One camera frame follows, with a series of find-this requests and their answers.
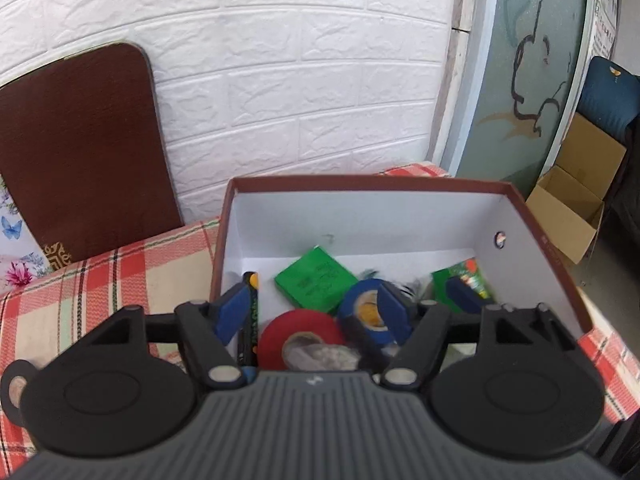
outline blue butterfly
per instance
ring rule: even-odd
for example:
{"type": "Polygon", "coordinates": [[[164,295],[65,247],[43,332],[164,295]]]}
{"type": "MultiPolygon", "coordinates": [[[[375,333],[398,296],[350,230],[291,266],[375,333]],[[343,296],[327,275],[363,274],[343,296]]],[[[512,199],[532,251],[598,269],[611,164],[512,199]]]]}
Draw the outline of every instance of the blue butterfly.
{"type": "Polygon", "coordinates": [[[22,231],[22,220],[20,220],[13,227],[11,226],[11,224],[9,224],[9,221],[4,216],[2,217],[1,221],[2,232],[4,233],[4,236],[6,236],[9,240],[11,240],[12,237],[16,240],[20,238],[20,233],[22,231]]]}

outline open shoe box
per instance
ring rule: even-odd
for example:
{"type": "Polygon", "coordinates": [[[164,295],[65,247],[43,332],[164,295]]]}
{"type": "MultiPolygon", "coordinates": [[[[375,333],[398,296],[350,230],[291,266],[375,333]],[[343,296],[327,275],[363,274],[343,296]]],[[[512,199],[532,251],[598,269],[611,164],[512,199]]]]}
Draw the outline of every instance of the open shoe box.
{"type": "Polygon", "coordinates": [[[258,272],[258,329],[292,310],[274,276],[320,245],[354,274],[409,282],[472,256],[500,303],[549,304],[576,337],[591,318],[510,184],[384,175],[236,178],[223,206],[212,299],[258,272]],[[504,232],[504,247],[495,235],[504,232]]]}
{"type": "Polygon", "coordinates": [[[600,229],[604,203],[626,149],[580,114],[556,164],[527,199],[551,243],[578,264],[600,229]]]}

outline silver screw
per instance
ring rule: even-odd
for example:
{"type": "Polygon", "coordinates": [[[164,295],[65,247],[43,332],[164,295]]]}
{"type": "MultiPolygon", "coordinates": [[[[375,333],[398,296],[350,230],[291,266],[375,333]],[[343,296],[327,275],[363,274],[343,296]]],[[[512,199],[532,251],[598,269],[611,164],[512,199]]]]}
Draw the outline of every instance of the silver screw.
{"type": "Polygon", "coordinates": [[[237,381],[242,372],[235,366],[220,365],[209,370],[209,379],[217,383],[233,383],[237,381]]]}
{"type": "Polygon", "coordinates": [[[392,368],[385,374],[385,379],[391,384],[408,386],[414,384],[418,374],[409,368],[392,368]]]}

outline red and white checkered cloth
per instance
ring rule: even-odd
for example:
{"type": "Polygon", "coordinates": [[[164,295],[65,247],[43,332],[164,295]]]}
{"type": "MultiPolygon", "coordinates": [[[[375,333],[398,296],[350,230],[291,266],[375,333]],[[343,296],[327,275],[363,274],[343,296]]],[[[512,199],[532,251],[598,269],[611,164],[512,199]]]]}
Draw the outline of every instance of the red and white checkered cloth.
{"type": "MultiPolygon", "coordinates": [[[[431,163],[411,164],[391,175],[447,176],[431,163]]],[[[208,298],[218,220],[187,227],[78,262],[0,298],[0,374],[15,359],[43,367],[113,312],[140,304],[150,314],[208,298]]],[[[638,361],[588,298],[595,328],[580,344],[607,384],[606,415],[627,418],[640,404],[638,361]]],[[[178,362],[175,345],[152,354],[178,362]]],[[[28,434],[0,412],[0,478],[35,452],[28,434]]]]}

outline gold decorative pattern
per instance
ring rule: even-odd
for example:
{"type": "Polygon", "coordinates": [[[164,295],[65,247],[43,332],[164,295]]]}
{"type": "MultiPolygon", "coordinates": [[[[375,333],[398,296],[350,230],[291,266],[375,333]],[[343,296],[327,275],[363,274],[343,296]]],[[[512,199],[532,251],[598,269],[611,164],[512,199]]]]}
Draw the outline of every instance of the gold decorative pattern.
{"type": "Polygon", "coordinates": [[[44,246],[44,255],[53,270],[60,270],[71,263],[71,254],[65,251],[62,242],[44,246]]]}

